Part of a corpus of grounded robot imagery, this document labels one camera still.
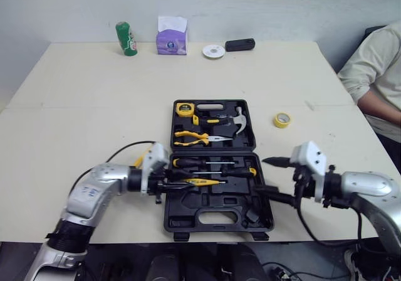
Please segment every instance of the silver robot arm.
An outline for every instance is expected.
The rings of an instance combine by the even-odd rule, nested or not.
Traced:
[[[294,148],[291,157],[270,157],[263,162],[278,167],[295,167],[295,194],[283,194],[278,188],[260,186],[261,194],[272,200],[300,208],[302,197],[315,197],[323,206],[353,208],[364,214],[386,251],[401,256],[401,192],[396,181],[377,172],[326,172],[326,156],[312,141]]]
[[[344,172],[341,198],[369,219],[386,251],[401,255],[401,193],[397,182],[377,172]]]
[[[157,194],[164,175],[151,175],[168,163],[166,150],[160,143],[155,143],[143,160],[142,170],[111,163],[94,167],[68,196],[55,231],[42,244],[24,281],[75,280],[79,277],[77,268],[87,254],[92,233],[110,200],[127,191]]]

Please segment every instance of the hammer head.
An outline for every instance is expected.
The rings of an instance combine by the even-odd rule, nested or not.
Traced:
[[[232,120],[234,121],[235,124],[240,124],[240,128],[237,130],[236,135],[238,135],[240,132],[242,132],[246,126],[246,117],[242,114],[242,108],[241,107],[236,107],[238,116],[233,117]]]

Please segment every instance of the person's arm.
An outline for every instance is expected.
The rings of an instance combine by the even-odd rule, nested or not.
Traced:
[[[401,111],[381,101],[370,90],[358,100],[358,107],[364,114],[381,118],[401,127]]]
[[[363,113],[397,125],[401,125],[401,112],[380,100],[370,91],[370,85],[387,71],[399,52],[400,24],[373,32],[338,73],[338,78]]]

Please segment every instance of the hammer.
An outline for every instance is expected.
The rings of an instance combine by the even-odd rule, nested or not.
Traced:
[[[240,132],[242,132],[246,126],[246,117],[242,114],[242,107],[236,107],[236,111],[238,113],[238,116],[229,116],[229,117],[214,117],[214,118],[199,118],[196,115],[192,116],[192,123],[194,125],[200,125],[200,126],[214,126],[214,125],[229,125],[231,120],[234,122],[234,124],[239,124],[240,127],[236,131],[235,135],[238,135]]]

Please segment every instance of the tool case latch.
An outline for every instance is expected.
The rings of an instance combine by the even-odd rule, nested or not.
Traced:
[[[174,232],[174,241],[187,242],[189,240],[190,233],[188,232]]]
[[[251,232],[254,241],[268,241],[269,235],[265,232]]]

